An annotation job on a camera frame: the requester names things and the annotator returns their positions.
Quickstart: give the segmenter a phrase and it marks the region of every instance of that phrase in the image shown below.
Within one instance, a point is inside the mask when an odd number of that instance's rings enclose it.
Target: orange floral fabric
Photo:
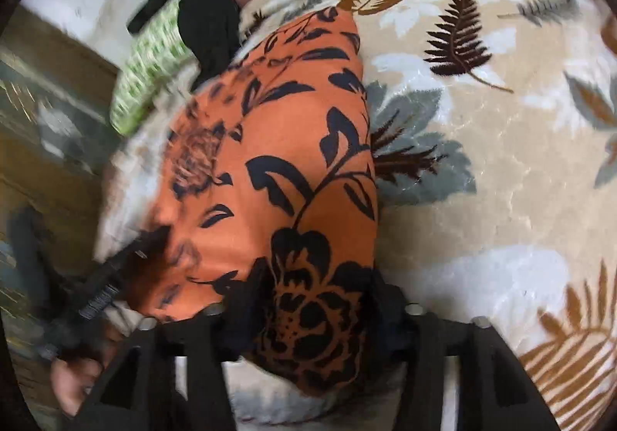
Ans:
[[[141,311],[193,316],[266,259],[275,289],[252,359],[308,393],[354,380],[377,199],[349,12],[271,34],[172,126],[153,207],[171,225]]]

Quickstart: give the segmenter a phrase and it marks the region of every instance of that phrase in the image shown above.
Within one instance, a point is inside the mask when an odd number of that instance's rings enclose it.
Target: green patterned cloth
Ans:
[[[179,6],[180,0],[169,0],[152,17],[118,76],[109,115],[121,135],[137,129],[157,91],[193,57],[178,31]]]

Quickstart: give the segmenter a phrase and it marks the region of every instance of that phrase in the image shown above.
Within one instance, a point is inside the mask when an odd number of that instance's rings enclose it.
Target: hand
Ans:
[[[102,371],[103,367],[93,359],[54,360],[51,387],[64,413],[74,416],[78,412]]]

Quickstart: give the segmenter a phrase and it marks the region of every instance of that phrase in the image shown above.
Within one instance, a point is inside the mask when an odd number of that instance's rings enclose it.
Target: metal screw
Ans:
[[[153,318],[152,316],[149,316],[147,318],[144,318],[143,320],[140,321],[140,325],[137,327],[140,330],[151,330],[153,329],[156,325],[158,324],[158,321],[156,318]]]
[[[204,309],[204,314],[206,316],[218,316],[219,314],[223,314],[225,310],[225,306],[221,302],[217,302],[214,304],[210,304],[207,308]]]
[[[422,316],[426,311],[425,308],[419,304],[408,304],[405,306],[405,312],[409,316]]]
[[[489,320],[486,316],[476,316],[471,322],[476,325],[478,328],[491,328],[491,320]]]

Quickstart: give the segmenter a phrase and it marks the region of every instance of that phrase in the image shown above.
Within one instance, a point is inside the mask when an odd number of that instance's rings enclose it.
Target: brown fern print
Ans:
[[[603,260],[595,301],[585,280],[582,298],[574,287],[566,287],[566,323],[538,310],[552,340],[523,354],[520,361],[564,431],[590,429],[615,396],[611,375],[617,368],[616,307],[617,274],[609,296]]]
[[[422,172],[431,172],[436,175],[437,165],[442,159],[447,157],[446,155],[433,155],[433,152],[437,148],[436,145],[421,152],[413,152],[415,147],[410,145],[401,150],[376,155],[381,149],[384,149],[394,142],[400,134],[405,131],[405,128],[390,130],[398,114],[399,111],[397,110],[386,124],[376,132],[371,133],[371,151],[373,153],[375,176],[396,185],[394,173],[406,175],[415,179],[417,182],[421,182],[420,173]]]
[[[476,0],[452,0],[445,12],[448,14],[439,16],[445,23],[436,25],[443,32],[428,32],[435,38],[429,40],[429,43],[436,49],[425,52],[431,55],[425,62],[439,64],[431,67],[433,73],[438,76],[469,74],[483,85],[514,93],[510,88],[493,85],[473,72],[473,69],[484,65],[492,57],[478,38],[482,25]]]

